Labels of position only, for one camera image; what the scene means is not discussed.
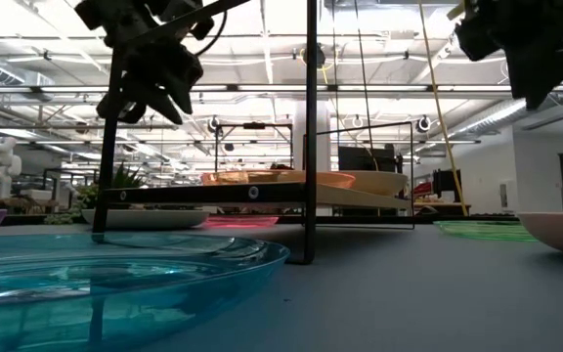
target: white sculpture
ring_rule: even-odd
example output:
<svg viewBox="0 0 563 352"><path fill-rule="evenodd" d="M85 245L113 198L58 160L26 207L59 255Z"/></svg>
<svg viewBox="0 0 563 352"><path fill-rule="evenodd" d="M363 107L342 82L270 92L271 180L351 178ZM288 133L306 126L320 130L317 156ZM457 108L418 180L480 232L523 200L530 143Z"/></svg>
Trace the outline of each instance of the white sculpture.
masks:
<svg viewBox="0 0 563 352"><path fill-rule="evenodd" d="M12 137L0 137L0 199L10 197L12 176L21 175L21 158L13 153L16 144Z"/></svg>

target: green plant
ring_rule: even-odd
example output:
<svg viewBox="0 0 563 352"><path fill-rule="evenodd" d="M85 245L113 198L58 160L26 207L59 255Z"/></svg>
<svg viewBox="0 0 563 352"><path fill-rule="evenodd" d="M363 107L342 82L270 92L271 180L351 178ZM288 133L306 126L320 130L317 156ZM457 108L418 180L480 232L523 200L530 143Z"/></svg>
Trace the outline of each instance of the green plant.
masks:
<svg viewBox="0 0 563 352"><path fill-rule="evenodd" d="M139 170L140 168L131 172L129 167L125 169L123 163L121 163L112 178L112 186L114 188L140 188L145 185L145 182L142 176L138 176ZM72 224L73 219L81 216L83 209L94 209L97 206L97 198L99 196L99 186L97 184L81 186L76 190L78 192L77 202L65 213L47 216L45 218L46 225Z"/></svg>

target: ceiling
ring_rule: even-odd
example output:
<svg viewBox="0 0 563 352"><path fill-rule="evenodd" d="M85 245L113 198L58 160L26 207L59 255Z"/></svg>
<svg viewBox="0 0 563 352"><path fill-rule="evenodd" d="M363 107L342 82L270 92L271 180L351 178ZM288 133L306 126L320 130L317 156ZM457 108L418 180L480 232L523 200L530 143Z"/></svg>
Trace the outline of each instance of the ceiling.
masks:
<svg viewBox="0 0 563 352"><path fill-rule="evenodd" d="M11 72L40 72L61 85L107 85L111 49L102 41L102 29L90 31L75 14L78 0L0 0L0 66ZM508 84L506 64L502 54L485 61L471 63L457 48L453 37L455 23L446 13L453 8L450 0L430 1L424 6L430 56L439 84ZM319 23L319 42L327 58L324 70L319 72L320 84L430 84L420 13L415 2L400 1L390 5L363 5L359 20L353 7L340 6L335 12L322 7ZM201 42L188 37L184 44L192 52L202 48L218 31L221 16L208 38ZM218 42L200 57L204 76L199 84L304 84L306 70L301 58L306 35L305 0L252 0L228 13L225 30ZM362 34L359 40L358 28ZM20 95L1 95L0 110L11 111L13 116L0 113L0 125L15 126L74 126L84 122L91 126L103 125L95 112L102 95L55 94L50 102L40 102ZM490 107L497 101L493 96L465 96L440 99L440 108L447 125L455 126ZM170 121L148 111L136 129L121 126L121 140L164 141L144 148L118 148L118 158L131 162L170 161L167 167L154 167L152 172L196 174L213 169L213 135L208 130L210 119L222 123L292 123L297 113L297 102L302 94L276 94L266 91L258 94L240 92L193 93L194 113L185 118L185 124L171 128ZM327 101L327 110L319 118L329 118L330 128L353 127L368 123L414 121L424 115L437 118L436 102L430 96L380 98L374 94L365 99L359 94L340 92L337 99L331 94L321 95ZM102 129L79 133L71 129L35 130L35 140L42 141L101 141ZM365 134L341 138L364 138ZM401 128L375 129L375 140L408 140L410 133ZM415 134L415 139L433 137ZM289 155L287 129L236 129L229 141L235 149L220 155L226 161L236 160L240 167L268 167L275 155ZM274 141L274 144L253 144L250 141ZM205 143L196 145L194 141ZM76 164L96 162L101 145L53 144L51 152ZM245 157L233 155L250 155ZM278 157L278 162L288 160ZM188 165L188 169L175 165ZM228 163L222 167L237 167Z"/></svg>

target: gray table surface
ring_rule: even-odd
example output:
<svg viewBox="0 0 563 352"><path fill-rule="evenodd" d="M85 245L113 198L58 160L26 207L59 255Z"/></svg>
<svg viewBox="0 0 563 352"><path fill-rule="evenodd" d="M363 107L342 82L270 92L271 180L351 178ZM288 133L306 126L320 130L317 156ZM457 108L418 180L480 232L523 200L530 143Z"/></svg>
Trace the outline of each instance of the gray table surface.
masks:
<svg viewBox="0 0 563 352"><path fill-rule="evenodd" d="M300 231L199 233L278 241ZM139 351L563 351L563 254L536 242L452 238L433 226L319 229L313 265L285 265L234 309Z"/></svg>

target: blue glass plate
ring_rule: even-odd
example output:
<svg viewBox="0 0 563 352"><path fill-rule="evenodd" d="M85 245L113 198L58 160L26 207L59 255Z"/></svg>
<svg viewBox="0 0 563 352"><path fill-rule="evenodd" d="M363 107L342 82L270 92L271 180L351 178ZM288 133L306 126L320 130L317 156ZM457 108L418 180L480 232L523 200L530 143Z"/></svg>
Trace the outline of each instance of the blue glass plate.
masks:
<svg viewBox="0 0 563 352"><path fill-rule="evenodd" d="M287 255L278 244L225 237L0 237L0 351L144 345L244 299Z"/></svg>

